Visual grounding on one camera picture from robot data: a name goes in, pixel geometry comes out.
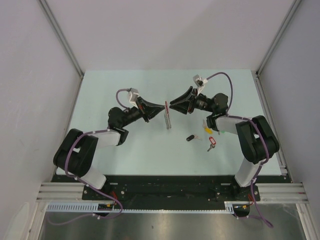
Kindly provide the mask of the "aluminium frame post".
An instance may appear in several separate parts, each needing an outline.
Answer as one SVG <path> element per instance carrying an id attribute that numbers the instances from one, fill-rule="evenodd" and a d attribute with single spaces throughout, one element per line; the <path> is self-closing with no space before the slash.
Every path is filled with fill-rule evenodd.
<path id="1" fill-rule="evenodd" d="M 54 34 L 56 35 L 60 45 L 62 46 L 66 56 L 70 60 L 74 70 L 77 72 L 78 76 L 83 79 L 84 71 L 82 70 L 74 51 L 72 50 L 59 22 L 57 21 L 54 12 L 52 11 L 47 0 L 37 0 L 44 16 L 46 17 L 48 23 L 50 24 Z"/>
<path id="2" fill-rule="evenodd" d="M 262 61 L 258 65 L 258 68 L 255 70 L 255 75 L 259 78 L 262 74 L 265 66 L 267 65 L 268 61 L 272 57 L 274 51 L 276 50 L 277 46 L 279 45 L 281 39 L 283 38 L 287 28 L 291 24 L 293 18 L 295 17 L 296 13 L 298 12 L 303 0 L 294 0 L 289 7 L 283 21 L 280 24 L 279 29 L 277 30 L 274 38 L 271 41 L 270 46 L 268 47 L 265 55 L 262 58 Z"/>

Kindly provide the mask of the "key with yellow tag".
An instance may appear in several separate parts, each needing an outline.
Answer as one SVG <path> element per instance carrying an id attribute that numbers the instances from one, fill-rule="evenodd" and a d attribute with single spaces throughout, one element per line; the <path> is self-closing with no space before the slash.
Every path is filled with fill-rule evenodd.
<path id="1" fill-rule="evenodd" d="M 203 129 L 205 130 L 206 133 L 208 133 L 210 135 L 213 133 L 213 131 L 208 127 L 206 120 L 202 121 L 202 127 L 203 127 Z"/>

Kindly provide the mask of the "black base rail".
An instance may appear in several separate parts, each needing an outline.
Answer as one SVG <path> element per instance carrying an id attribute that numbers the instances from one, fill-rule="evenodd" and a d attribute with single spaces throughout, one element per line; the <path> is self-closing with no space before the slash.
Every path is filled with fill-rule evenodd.
<path id="1" fill-rule="evenodd" d="M 108 175 L 102 192 L 125 210 L 209 211 L 225 202 L 259 201 L 255 185 L 234 193 L 232 175 Z"/>

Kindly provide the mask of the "silver red keyring holder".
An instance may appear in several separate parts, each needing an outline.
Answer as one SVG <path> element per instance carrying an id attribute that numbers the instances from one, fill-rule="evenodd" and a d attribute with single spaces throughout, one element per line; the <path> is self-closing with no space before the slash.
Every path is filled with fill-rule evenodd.
<path id="1" fill-rule="evenodd" d="M 167 130 L 171 129 L 172 125 L 170 121 L 169 105 L 167 101 L 165 101 L 164 103 L 164 119 L 165 119 L 166 129 Z"/>

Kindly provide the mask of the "key with black tag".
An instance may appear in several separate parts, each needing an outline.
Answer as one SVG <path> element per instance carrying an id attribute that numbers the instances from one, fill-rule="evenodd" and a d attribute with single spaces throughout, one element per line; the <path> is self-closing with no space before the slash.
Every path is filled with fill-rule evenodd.
<path id="1" fill-rule="evenodd" d="M 190 135 L 190 136 L 188 136 L 187 138 L 186 138 L 186 141 L 187 142 L 190 142 L 191 140 L 200 140 L 200 141 L 202 141 L 202 138 L 200 138 L 198 135 L 196 135 L 196 134 L 192 134 L 192 135 Z"/>

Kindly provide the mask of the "key with red tag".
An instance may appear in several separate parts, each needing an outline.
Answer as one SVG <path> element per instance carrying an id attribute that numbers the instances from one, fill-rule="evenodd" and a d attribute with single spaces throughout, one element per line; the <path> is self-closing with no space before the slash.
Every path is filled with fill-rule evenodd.
<path id="1" fill-rule="evenodd" d="M 209 145 L 209 148 L 208 148 L 207 152 L 209 152 L 210 150 L 214 149 L 216 147 L 216 144 L 217 144 L 216 140 L 212 136 L 210 136 L 208 139 L 209 139 L 210 145 Z"/>

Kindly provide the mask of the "left aluminium frame post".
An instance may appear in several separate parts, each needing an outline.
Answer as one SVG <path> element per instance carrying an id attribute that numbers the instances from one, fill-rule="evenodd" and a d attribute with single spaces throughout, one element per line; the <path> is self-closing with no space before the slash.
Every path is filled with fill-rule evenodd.
<path id="1" fill-rule="evenodd" d="M 74 70 L 77 72 L 78 76 L 83 79 L 84 71 L 82 70 L 74 51 L 72 50 L 59 22 L 57 21 L 54 12 L 52 11 L 47 0 L 37 0 L 44 16 L 46 17 L 48 23 L 50 24 L 54 34 L 56 35 L 60 45 L 62 46 L 66 56 L 70 60 Z"/>

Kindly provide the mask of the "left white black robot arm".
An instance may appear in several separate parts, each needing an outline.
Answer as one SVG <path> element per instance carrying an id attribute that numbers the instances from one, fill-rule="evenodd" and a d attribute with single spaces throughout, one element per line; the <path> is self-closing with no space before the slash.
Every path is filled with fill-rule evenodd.
<path id="1" fill-rule="evenodd" d="M 125 127 L 139 119 L 148 123 L 165 110 L 164 105 L 155 104 L 138 97 L 133 107 L 122 110 L 113 107 L 108 112 L 106 129 L 83 132 L 72 128 L 67 133 L 53 157 L 53 164 L 64 170 L 67 176 L 92 187 L 93 194 L 100 200 L 110 196 L 107 178 L 92 166 L 98 148 L 122 145 L 129 134 Z"/>

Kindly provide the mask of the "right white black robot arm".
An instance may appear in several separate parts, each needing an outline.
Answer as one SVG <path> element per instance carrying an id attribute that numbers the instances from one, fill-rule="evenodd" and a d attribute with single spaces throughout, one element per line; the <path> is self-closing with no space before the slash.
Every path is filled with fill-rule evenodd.
<path id="1" fill-rule="evenodd" d="M 182 114 L 191 114 L 195 109 L 211 113 L 206 118 L 208 128 L 216 132 L 227 132 L 238 136 L 243 161 L 235 174 L 230 188 L 231 196 L 242 201 L 249 194 L 263 165 L 279 151 L 280 144 L 266 118 L 258 115 L 253 118 L 231 116 L 228 96 L 218 93 L 208 98 L 190 87 L 180 97 L 172 100 L 169 108 Z"/>

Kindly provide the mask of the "aluminium extrusion crossbar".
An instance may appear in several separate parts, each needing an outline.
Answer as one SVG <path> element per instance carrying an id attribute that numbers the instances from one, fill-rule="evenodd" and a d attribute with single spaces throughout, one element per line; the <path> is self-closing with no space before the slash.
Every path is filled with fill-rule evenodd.
<path id="1" fill-rule="evenodd" d="M 302 183 L 257 183 L 263 204 L 307 204 L 309 202 Z M 40 202 L 80 202 L 84 185 L 79 182 L 44 182 L 37 200 Z"/>

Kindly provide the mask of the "right aluminium frame post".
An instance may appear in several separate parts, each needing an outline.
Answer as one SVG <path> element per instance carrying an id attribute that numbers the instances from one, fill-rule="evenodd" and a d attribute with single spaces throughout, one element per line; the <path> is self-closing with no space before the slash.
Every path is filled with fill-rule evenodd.
<path id="1" fill-rule="evenodd" d="M 295 17 L 296 13 L 298 12 L 303 0 L 294 0 L 289 7 L 283 21 L 280 24 L 279 29 L 277 30 L 274 38 L 271 41 L 270 46 L 268 47 L 265 55 L 262 58 L 262 61 L 258 65 L 258 68 L 255 70 L 255 75 L 259 78 L 262 74 L 265 66 L 267 65 L 268 61 L 272 57 L 274 51 L 276 50 L 277 46 L 279 45 L 281 39 L 283 38 L 287 28 L 291 24 L 293 18 Z"/>

